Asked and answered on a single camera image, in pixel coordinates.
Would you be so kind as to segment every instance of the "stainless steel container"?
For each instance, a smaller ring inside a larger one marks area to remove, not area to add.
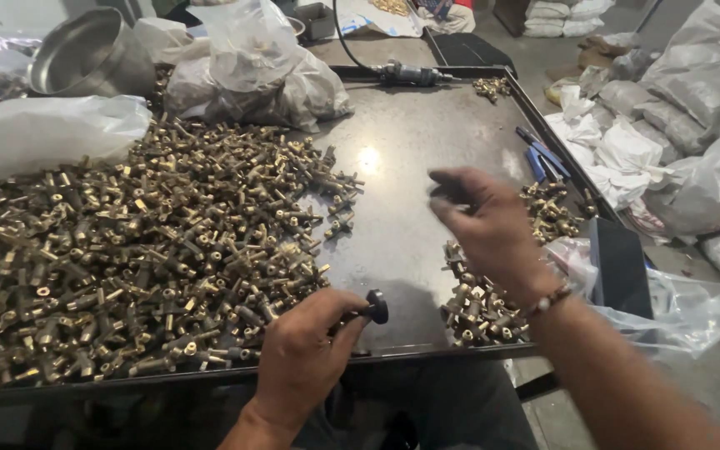
[[[55,97],[145,96],[155,65],[115,8],[99,7],[52,30],[27,71],[33,90]]]

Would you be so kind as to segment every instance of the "black mat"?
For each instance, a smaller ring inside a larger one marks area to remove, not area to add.
[[[507,66],[518,79],[513,60],[500,49],[471,33],[435,36],[447,66]]]

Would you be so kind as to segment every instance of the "person's right hand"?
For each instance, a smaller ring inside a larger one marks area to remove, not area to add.
[[[563,285],[540,260],[526,208],[512,187],[470,167],[431,170],[430,178],[459,183],[479,205],[470,216],[445,199],[430,200],[430,208],[460,243],[472,273],[502,286],[507,300],[523,308]]]

